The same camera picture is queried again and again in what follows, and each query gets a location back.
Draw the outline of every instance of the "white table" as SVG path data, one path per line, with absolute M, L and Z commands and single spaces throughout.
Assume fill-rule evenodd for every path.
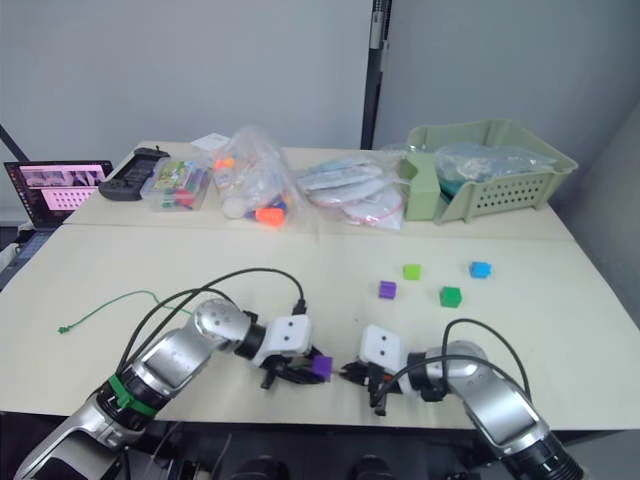
M 494 276 L 471 279 L 471 260 L 492 263 Z M 423 279 L 403 281 L 404 263 L 422 264 Z M 65 225 L 0 293 L 0 410 L 72 413 L 113 372 L 152 303 L 128 298 L 66 335 L 56 332 L 59 326 L 127 291 L 164 297 L 248 266 L 276 266 L 300 279 L 314 343 L 337 367 L 354 359 L 368 323 L 424 350 L 439 344 L 449 320 L 472 317 L 512 342 L 534 402 L 554 429 L 640 428 L 640 333 L 575 242 L 161 226 Z M 398 282 L 396 300 L 377 298 L 380 280 Z M 461 287 L 459 309 L 439 306 L 442 285 Z M 268 274 L 234 279 L 223 289 L 262 322 L 289 312 L 296 298 L 287 281 Z M 517 378 L 501 344 L 463 328 L 456 338 L 478 342 Z M 453 397 L 425 404 L 394 396 L 388 416 L 379 418 L 364 389 L 338 378 L 304 387 L 279 381 L 269 392 L 260 389 L 261 378 L 247 361 L 218 354 L 159 418 L 470 428 Z
M 138 146 L 158 145 L 172 155 L 186 155 L 194 151 L 188 143 L 142 142 Z M 307 168 L 357 150 L 335 150 L 318 148 L 285 148 L 286 158 L 294 169 Z M 370 155 L 384 155 L 367 152 Z M 207 191 L 202 208 L 195 212 L 152 212 L 144 202 L 111 202 L 99 194 L 92 195 L 77 212 L 66 221 L 72 225 L 129 225 L 144 227 L 206 228 L 219 230 L 255 231 L 252 222 L 228 220 L 219 209 L 216 188 Z M 327 233 L 348 233 L 354 235 L 380 235 L 374 228 L 362 228 L 339 223 L 321 222 L 316 230 Z M 465 237 L 465 238 L 513 238 L 524 240 L 567 240 L 573 236 L 547 207 L 542 210 L 525 209 L 479 217 L 466 224 L 463 221 L 436 225 L 432 222 L 406 222 L 403 236 L 420 237 Z

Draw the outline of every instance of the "gray wall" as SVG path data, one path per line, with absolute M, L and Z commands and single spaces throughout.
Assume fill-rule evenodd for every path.
M 11 152 L 0 142 L 0 159 L 11 160 Z M 0 165 L 0 226 L 19 225 L 27 220 L 27 214 L 18 200 L 4 167 Z
M 640 326 L 640 103 L 561 216 Z
M 637 0 L 397 0 L 389 41 L 378 146 L 510 118 L 586 167 L 640 98 Z
M 34 160 L 249 123 L 357 147 L 370 16 L 369 0 L 0 0 L 0 120 Z

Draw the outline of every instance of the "black cable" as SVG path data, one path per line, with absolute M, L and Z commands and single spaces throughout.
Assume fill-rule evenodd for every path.
M 125 480 L 131 480 L 131 464 L 129 463 L 129 449 L 122 450 L 122 466 L 124 467 Z
M 13 153 L 13 156 L 18 159 L 20 163 L 28 163 L 29 157 L 25 155 L 18 144 L 11 138 L 9 132 L 7 132 L 2 125 L 0 125 L 0 140 L 7 146 L 9 151 Z
M 472 325 L 477 325 L 479 327 L 482 327 L 485 330 L 488 330 L 489 332 L 491 332 L 498 340 L 502 342 L 502 344 L 505 347 L 507 347 L 507 350 L 509 350 L 509 353 L 511 353 L 511 356 L 516 361 L 516 364 L 518 365 L 518 369 L 520 370 L 520 375 L 522 376 L 522 385 L 523 385 L 524 393 L 529 399 L 529 401 L 531 401 L 531 388 L 529 386 L 529 378 L 527 377 L 527 372 L 524 368 L 524 365 L 522 364 L 522 361 L 520 360 L 520 357 L 516 353 L 515 349 L 511 346 L 511 344 L 507 341 L 507 339 L 504 338 L 502 335 L 500 335 L 496 330 L 491 328 L 489 325 L 479 322 L 478 320 L 470 319 L 470 318 L 458 318 L 457 320 L 453 320 L 449 322 L 447 327 L 444 329 L 444 335 L 442 336 L 442 355 L 443 356 L 447 355 L 447 346 L 449 345 L 449 334 L 451 333 L 451 329 L 459 323 L 470 323 Z M 445 391 L 447 391 L 448 376 L 447 376 L 446 361 L 442 362 L 442 382 L 443 382 Z
M 218 278 L 216 278 L 216 279 L 204 284 L 200 288 L 184 290 L 182 292 L 176 293 L 176 294 L 172 295 L 171 297 L 168 297 L 168 298 L 164 299 L 158 305 L 156 305 L 154 308 L 152 308 L 149 311 L 149 313 L 147 313 L 147 315 L 145 315 L 145 317 L 142 319 L 142 321 L 140 322 L 138 327 L 136 327 L 136 330 L 133 332 L 133 335 L 131 336 L 131 339 L 129 340 L 129 343 L 127 344 L 127 346 L 125 348 L 125 351 L 123 352 L 122 357 L 120 358 L 120 362 L 118 363 L 118 367 L 116 369 L 116 373 L 117 374 L 122 373 L 122 371 L 128 365 L 128 358 L 129 357 L 136 358 L 142 351 L 144 351 L 144 349 L 147 348 L 149 343 L 151 343 L 151 341 L 158 335 L 158 333 L 160 333 L 160 331 L 162 331 L 162 329 L 171 321 L 171 319 L 180 311 L 180 309 L 183 308 L 187 303 L 189 303 L 195 297 L 197 297 L 200 293 L 202 293 L 204 291 L 211 291 L 210 287 L 212 287 L 213 285 L 216 285 L 217 283 L 223 282 L 225 280 L 228 280 L 230 278 L 236 277 L 238 275 L 244 275 L 246 273 L 254 273 L 254 272 L 276 273 L 278 275 L 282 275 L 282 276 L 288 278 L 289 280 L 291 280 L 291 282 L 293 282 L 295 284 L 296 288 L 298 289 L 298 293 L 300 295 L 300 298 L 299 298 L 298 303 L 296 304 L 295 308 L 296 309 L 301 309 L 301 310 L 305 309 L 305 306 L 304 306 L 305 298 L 304 298 L 304 291 L 302 289 L 302 285 L 300 284 L 298 279 L 296 279 L 290 273 L 284 272 L 284 271 L 279 270 L 277 268 L 268 268 L 268 267 L 251 267 L 251 268 L 245 268 L 245 269 L 242 269 L 242 270 L 236 270 L 235 272 L 227 273 L 226 275 L 218 277 Z M 187 294 L 189 294 L 189 296 L 187 298 L 185 298 L 182 302 L 180 302 L 178 305 L 175 306 L 174 310 L 171 313 L 169 313 L 169 315 L 167 315 L 164 318 L 164 320 L 162 320 L 160 322 L 160 324 L 155 328 L 155 330 L 153 330 L 153 332 L 151 332 L 149 334 L 149 336 L 147 336 L 147 338 L 142 342 L 142 344 L 130 356 L 129 353 L 131 352 L 131 348 L 133 347 L 133 344 L 135 343 L 136 338 L 140 334 L 140 331 L 142 330 L 144 325 L 149 321 L 151 316 L 153 316 L 154 313 L 156 313 L 160 308 L 162 308 L 163 305 L 166 305 L 171 300 L 174 300 L 174 299 L 176 299 L 178 297 L 181 297 L 181 296 L 187 295 Z
M 500 374 L 505 380 L 507 380 L 508 382 L 511 382 L 519 390 L 522 390 L 520 385 L 518 385 L 518 383 L 513 379 L 513 377 L 511 377 L 511 375 L 509 375 L 507 372 L 502 370 L 497 365 L 494 365 L 488 360 L 485 360 L 484 358 L 474 357 L 473 355 L 454 355 L 454 354 L 438 355 L 437 357 L 425 358 L 423 360 L 420 360 L 419 362 L 413 363 L 411 365 L 407 365 L 402 370 L 399 370 L 398 373 L 396 373 L 393 377 L 391 377 L 391 379 L 387 383 L 385 383 L 384 385 L 382 385 L 382 387 L 380 387 L 380 390 L 378 390 L 378 392 L 371 399 L 370 406 L 373 408 L 376 405 L 378 405 L 378 403 L 380 403 L 380 400 L 382 400 L 382 398 L 391 391 L 391 389 L 394 387 L 396 383 L 398 383 L 398 380 L 400 380 L 400 378 L 403 375 L 406 375 L 410 371 L 415 370 L 417 368 L 425 367 L 426 365 L 429 365 L 431 363 L 442 362 L 444 364 L 449 360 L 467 360 L 469 362 L 475 362 L 477 364 L 487 366 L 494 372 Z
M 131 338 L 129 338 L 129 342 L 127 343 L 127 346 L 125 347 L 125 350 L 122 353 L 122 357 L 120 357 L 120 361 L 118 362 L 118 367 L 116 368 L 116 374 L 122 373 L 123 370 L 125 369 L 125 367 L 127 366 L 127 358 L 129 357 L 129 352 L 131 352 L 131 349 L 133 348 L 133 344 L 135 343 L 136 339 L 138 338 L 138 335 L 140 334 L 140 332 L 142 331 L 144 326 L 147 324 L 147 322 L 151 319 L 151 317 L 153 317 L 153 315 L 158 310 L 163 308 L 167 303 L 171 302 L 172 300 L 175 300 L 176 298 L 179 298 L 179 297 L 182 297 L 184 295 L 187 295 L 188 293 L 193 293 L 195 291 L 198 291 L 198 293 L 202 293 L 202 292 L 215 293 L 216 295 L 221 296 L 222 298 L 224 298 L 228 302 L 231 302 L 234 305 L 236 305 L 235 302 L 233 300 L 231 300 L 231 298 L 227 294 L 225 294 L 224 292 L 222 292 L 220 290 L 217 290 L 215 288 L 204 288 L 204 289 L 203 288 L 191 288 L 189 290 L 183 290 L 182 292 L 175 293 L 175 294 L 171 295 L 170 297 L 165 298 L 160 303 L 158 303 L 155 307 L 153 307 L 151 310 L 149 310 L 149 312 L 147 312 L 147 314 L 140 321 L 140 323 L 138 324 L 136 329 L 133 331 L 133 334 L 131 335 Z M 173 318 L 173 316 L 176 315 L 182 309 L 182 307 L 184 305 L 185 304 L 180 304 L 177 307 L 175 307 L 171 311 L 171 313 L 169 314 L 170 315 L 169 319 Z M 146 342 L 146 343 L 144 343 L 144 347 L 145 348 L 151 342 L 151 340 L 160 332 L 160 330 L 162 330 L 162 328 L 164 328 L 165 325 L 166 325 L 166 323 L 164 325 L 162 325 L 161 328 L 159 328 L 159 329 L 156 328 L 156 330 L 154 330 L 152 332 L 152 334 L 148 337 L 148 341 L 145 340 L 145 342 Z

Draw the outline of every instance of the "remote control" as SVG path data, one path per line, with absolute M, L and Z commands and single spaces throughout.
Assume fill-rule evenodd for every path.
M 158 147 L 136 148 L 133 158 L 127 162 L 118 172 L 106 182 L 98 185 L 100 194 L 109 200 L 127 202 L 140 200 L 140 189 L 144 182 L 153 174 L 158 160 L 168 157 L 167 152 L 163 152 Z

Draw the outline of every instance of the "laptop screen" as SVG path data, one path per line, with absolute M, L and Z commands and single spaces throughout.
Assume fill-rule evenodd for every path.
M 109 161 L 6 162 L 33 225 L 58 227 L 111 173 Z

